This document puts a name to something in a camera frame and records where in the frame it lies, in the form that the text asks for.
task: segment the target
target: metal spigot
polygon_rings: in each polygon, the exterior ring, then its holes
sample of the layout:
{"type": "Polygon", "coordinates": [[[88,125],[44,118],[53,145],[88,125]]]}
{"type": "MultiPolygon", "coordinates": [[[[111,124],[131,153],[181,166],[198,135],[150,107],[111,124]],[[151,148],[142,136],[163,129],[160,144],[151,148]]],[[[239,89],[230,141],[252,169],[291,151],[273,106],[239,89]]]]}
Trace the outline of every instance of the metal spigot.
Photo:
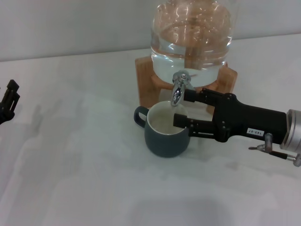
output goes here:
{"type": "Polygon", "coordinates": [[[190,81],[191,77],[187,71],[178,71],[173,75],[174,88],[171,96],[172,106],[177,106],[183,99],[185,89],[194,89],[190,81]]]}

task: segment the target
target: wooden dispenser stand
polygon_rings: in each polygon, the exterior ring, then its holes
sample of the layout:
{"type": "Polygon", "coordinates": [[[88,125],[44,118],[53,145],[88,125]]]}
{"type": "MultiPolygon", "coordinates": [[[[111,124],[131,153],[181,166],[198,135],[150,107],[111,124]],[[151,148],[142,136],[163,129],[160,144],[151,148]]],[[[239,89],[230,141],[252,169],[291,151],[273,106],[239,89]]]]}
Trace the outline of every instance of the wooden dispenser stand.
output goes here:
{"type": "MultiPolygon", "coordinates": [[[[140,105],[151,108],[158,103],[161,89],[172,90],[173,85],[162,81],[155,74],[151,56],[136,59],[135,65],[140,105]]],[[[207,88],[220,93],[230,93],[233,91],[236,78],[237,72],[229,68],[228,65],[225,65],[220,68],[215,82],[207,86],[195,87],[195,89],[196,91],[201,91],[203,88],[207,88]]],[[[208,106],[207,111],[213,114],[214,107],[208,106]]]]}

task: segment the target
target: mug rim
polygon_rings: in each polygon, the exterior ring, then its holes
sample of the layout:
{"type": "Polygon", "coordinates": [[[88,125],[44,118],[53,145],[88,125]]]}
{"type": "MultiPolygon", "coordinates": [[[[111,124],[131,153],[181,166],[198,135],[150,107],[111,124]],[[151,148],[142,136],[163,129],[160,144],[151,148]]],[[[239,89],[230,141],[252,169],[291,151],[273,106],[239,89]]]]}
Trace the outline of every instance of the mug rim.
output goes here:
{"type": "MultiPolygon", "coordinates": [[[[150,115],[151,110],[155,109],[155,107],[156,107],[157,105],[162,104],[162,103],[169,103],[169,104],[170,104],[170,102],[171,102],[170,100],[167,100],[167,101],[161,101],[161,102],[156,103],[153,107],[150,108],[150,110],[149,110],[149,112],[148,112],[148,114],[147,114],[147,116],[146,116],[147,123],[148,123],[148,125],[151,127],[151,129],[152,129],[153,131],[155,131],[156,133],[159,133],[159,134],[161,134],[161,135],[166,135],[166,136],[172,136],[172,135],[176,135],[176,134],[182,133],[186,128],[183,128],[181,131],[179,131],[179,132],[177,132],[177,133],[162,133],[162,132],[159,132],[159,131],[155,130],[155,129],[151,126],[150,121],[149,121],[149,115],[150,115]]],[[[184,109],[184,111],[185,111],[185,114],[188,116],[188,111],[186,110],[186,108],[185,108],[182,104],[179,104],[179,105],[180,105],[181,107],[183,107],[183,109],[184,109]]]]}

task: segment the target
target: dark green mug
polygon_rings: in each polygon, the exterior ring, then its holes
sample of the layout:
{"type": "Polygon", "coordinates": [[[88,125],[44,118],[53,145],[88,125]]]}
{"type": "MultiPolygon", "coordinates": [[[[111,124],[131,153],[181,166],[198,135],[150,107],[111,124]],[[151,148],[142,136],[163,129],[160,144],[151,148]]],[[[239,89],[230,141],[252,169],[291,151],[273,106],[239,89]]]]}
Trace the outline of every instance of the dark green mug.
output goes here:
{"type": "MultiPolygon", "coordinates": [[[[160,117],[163,111],[166,113],[169,109],[170,117],[172,117],[171,120],[173,120],[174,116],[172,114],[170,101],[159,102],[151,109],[140,106],[137,107],[134,113],[134,121],[144,128],[144,138],[147,147],[155,155],[164,158],[173,158],[180,155],[186,150],[190,142],[190,137],[188,136],[189,131],[187,128],[175,128],[174,133],[169,134],[157,131],[153,127],[152,122],[156,117],[160,117]],[[143,120],[139,116],[140,113],[146,116],[146,120],[143,120]]],[[[188,115],[183,105],[178,105],[175,113],[188,115]]]]}

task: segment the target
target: mug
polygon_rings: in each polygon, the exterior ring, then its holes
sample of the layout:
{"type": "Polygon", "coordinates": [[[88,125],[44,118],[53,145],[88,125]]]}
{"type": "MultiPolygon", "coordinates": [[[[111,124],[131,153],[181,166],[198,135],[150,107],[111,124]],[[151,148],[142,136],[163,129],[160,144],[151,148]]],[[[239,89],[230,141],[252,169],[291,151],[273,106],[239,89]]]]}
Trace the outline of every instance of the mug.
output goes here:
{"type": "Polygon", "coordinates": [[[170,101],[163,101],[155,104],[151,109],[139,106],[134,113],[134,121],[144,128],[144,138],[147,147],[155,155],[164,158],[173,158],[183,153],[189,142],[188,128],[182,129],[178,127],[169,128],[171,133],[159,131],[158,120],[170,120],[170,125],[173,124],[174,113],[188,115],[183,105],[172,107],[170,101]],[[139,113],[146,116],[143,120],[139,113]]]}

